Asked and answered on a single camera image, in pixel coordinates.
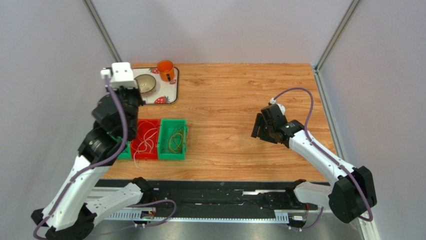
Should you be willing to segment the strawberry pattern white tray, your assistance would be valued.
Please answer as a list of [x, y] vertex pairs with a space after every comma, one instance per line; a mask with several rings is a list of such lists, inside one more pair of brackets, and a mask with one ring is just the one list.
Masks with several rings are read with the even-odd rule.
[[179, 95], [179, 70], [174, 67], [174, 79], [172, 81], [163, 81], [160, 78], [159, 71], [156, 67], [133, 68], [134, 78], [149, 74], [156, 79], [156, 89], [151, 94], [140, 94], [145, 101], [145, 105], [173, 104]]

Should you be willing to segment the left green plastic bin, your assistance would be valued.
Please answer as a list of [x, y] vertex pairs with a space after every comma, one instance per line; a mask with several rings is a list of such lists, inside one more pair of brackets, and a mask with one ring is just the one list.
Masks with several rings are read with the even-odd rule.
[[[122, 137], [116, 137], [115, 138], [115, 141], [117, 142], [117, 144], [118, 144], [118, 147], [120, 147], [121, 146], [121, 143], [122, 143]], [[131, 159], [132, 157], [131, 157], [131, 149], [130, 149], [130, 144], [131, 144], [131, 142], [130, 141], [127, 141], [126, 142], [126, 145], [125, 145], [125, 148], [122, 150], [122, 152], [117, 156], [117, 159], [118, 160], [129, 160], [129, 159]]]

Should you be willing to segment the green plastic bin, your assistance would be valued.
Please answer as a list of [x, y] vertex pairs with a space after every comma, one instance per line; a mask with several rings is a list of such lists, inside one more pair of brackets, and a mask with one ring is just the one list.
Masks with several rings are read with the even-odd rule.
[[189, 127], [186, 119], [161, 119], [158, 137], [158, 159], [185, 160], [188, 131]]
[[[118, 144], [118, 147], [120, 147], [121, 146], [121, 143], [122, 143], [122, 137], [116, 137], [115, 138], [115, 141], [117, 142], [117, 144]], [[130, 149], [130, 144], [131, 144], [131, 142], [130, 141], [127, 141], [126, 142], [126, 145], [125, 145], [125, 148], [122, 150], [122, 152], [117, 156], [117, 159], [118, 160], [129, 160], [129, 159], [131, 159], [132, 157], [131, 157], [131, 149]]]

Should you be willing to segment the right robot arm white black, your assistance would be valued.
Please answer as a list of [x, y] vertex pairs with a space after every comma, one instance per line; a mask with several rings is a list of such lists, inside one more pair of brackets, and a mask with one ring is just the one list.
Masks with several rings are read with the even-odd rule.
[[256, 115], [251, 137], [283, 144], [314, 166], [328, 186], [299, 179], [285, 188], [291, 206], [313, 204], [329, 208], [343, 223], [350, 223], [377, 205], [372, 172], [365, 166], [355, 167], [339, 158], [298, 120], [288, 121], [281, 104], [269, 104]]

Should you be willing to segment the right aluminium frame post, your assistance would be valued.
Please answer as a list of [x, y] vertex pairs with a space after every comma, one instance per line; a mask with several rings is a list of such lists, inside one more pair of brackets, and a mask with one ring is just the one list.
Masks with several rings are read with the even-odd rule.
[[334, 33], [332, 34], [328, 44], [326, 45], [323, 53], [321, 54], [317, 64], [314, 67], [314, 70], [316, 73], [319, 73], [322, 68], [325, 66], [327, 60], [329, 59], [330, 55], [332, 54], [333, 50], [335, 49], [338, 41], [342, 37], [345, 29], [347, 28], [348, 24], [350, 23], [351, 19], [353, 18], [354, 14], [356, 13], [357, 9], [359, 8], [360, 4], [362, 3], [362, 0], [352, 0], [346, 9], [342, 19], [340, 20], [339, 24], [337, 25], [337, 28], [335, 29]]

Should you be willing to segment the right green plastic bin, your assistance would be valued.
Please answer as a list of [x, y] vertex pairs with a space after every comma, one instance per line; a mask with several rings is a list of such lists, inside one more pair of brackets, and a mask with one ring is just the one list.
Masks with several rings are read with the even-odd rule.
[[186, 119], [161, 119], [158, 137], [158, 159], [185, 160], [188, 131], [189, 127]]

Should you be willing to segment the aluminium frame post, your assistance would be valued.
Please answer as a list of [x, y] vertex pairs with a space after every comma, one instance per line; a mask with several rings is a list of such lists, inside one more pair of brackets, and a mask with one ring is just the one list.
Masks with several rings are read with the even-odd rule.
[[362, 3], [362, 0], [352, 0], [346, 9], [342, 19], [340, 20], [339, 24], [337, 25], [337, 28], [335, 29], [334, 33], [332, 34], [328, 44], [326, 45], [323, 53], [321, 54], [317, 64], [314, 67], [314, 70], [316, 73], [319, 73], [322, 68], [325, 66], [327, 60], [329, 59], [330, 55], [332, 54], [333, 50], [335, 49], [338, 41], [342, 37], [345, 29], [347, 28], [348, 24], [350, 23], [351, 19], [353, 18], [354, 14], [356, 13], [357, 9], [359, 8], [360, 4]]
[[115, 62], [122, 62], [122, 58], [115, 46], [115, 44], [113, 43], [113, 40], [110, 36], [110, 34], [108, 33], [108, 30], [94, 4], [94, 2], [92, 0], [82, 0], [82, 3], [84, 4], [88, 14], [90, 15], [95, 27], [97, 28], [109, 54], [111, 55], [112, 59]]

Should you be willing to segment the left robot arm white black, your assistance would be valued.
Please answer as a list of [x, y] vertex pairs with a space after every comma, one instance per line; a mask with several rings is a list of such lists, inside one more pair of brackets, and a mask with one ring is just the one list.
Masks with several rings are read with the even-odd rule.
[[153, 200], [153, 188], [142, 177], [97, 200], [87, 197], [138, 132], [138, 109], [144, 104], [136, 87], [107, 88], [92, 111], [95, 121], [72, 169], [50, 204], [35, 210], [31, 219], [47, 229], [46, 240], [83, 240], [105, 218], [123, 208]]

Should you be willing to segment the red plastic bin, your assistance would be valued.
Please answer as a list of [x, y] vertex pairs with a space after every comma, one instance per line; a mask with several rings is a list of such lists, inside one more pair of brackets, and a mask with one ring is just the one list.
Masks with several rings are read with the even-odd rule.
[[130, 143], [134, 160], [158, 160], [160, 119], [138, 119], [137, 134]]

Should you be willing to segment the orange mug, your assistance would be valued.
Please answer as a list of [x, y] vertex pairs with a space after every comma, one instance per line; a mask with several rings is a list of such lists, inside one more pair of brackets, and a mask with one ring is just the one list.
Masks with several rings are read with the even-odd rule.
[[162, 60], [157, 64], [160, 78], [164, 82], [171, 82], [175, 78], [174, 64], [170, 60]]

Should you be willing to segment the left aluminium frame post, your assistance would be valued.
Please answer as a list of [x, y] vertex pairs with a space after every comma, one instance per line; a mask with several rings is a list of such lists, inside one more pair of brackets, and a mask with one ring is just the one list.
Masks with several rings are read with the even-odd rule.
[[110, 34], [108, 33], [108, 30], [94, 4], [94, 2], [92, 0], [82, 0], [82, 3], [84, 4], [88, 14], [90, 15], [95, 27], [97, 28], [109, 54], [111, 55], [112, 59], [115, 62], [122, 62], [122, 58], [115, 46], [115, 44], [113, 43], [113, 40], [110, 36]]

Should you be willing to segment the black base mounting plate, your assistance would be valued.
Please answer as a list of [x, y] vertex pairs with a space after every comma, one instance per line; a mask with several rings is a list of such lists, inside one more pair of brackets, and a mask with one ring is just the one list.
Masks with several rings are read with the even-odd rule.
[[272, 218], [273, 211], [301, 214], [319, 210], [314, 204], [293, 204], [286, 196], [288, 181], [148, 180], [152, 200], [173, 200], [157, 205], [157, 217]]

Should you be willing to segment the beige ceramic bowl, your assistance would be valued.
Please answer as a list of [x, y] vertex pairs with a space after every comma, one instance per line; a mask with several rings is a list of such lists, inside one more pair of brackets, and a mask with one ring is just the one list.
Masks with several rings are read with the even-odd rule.
[[139, 93], [142, 95], [149, 95], [156, 90], [157, 81], [153, 75], [141, 74], [135, 77], [138, 85]]

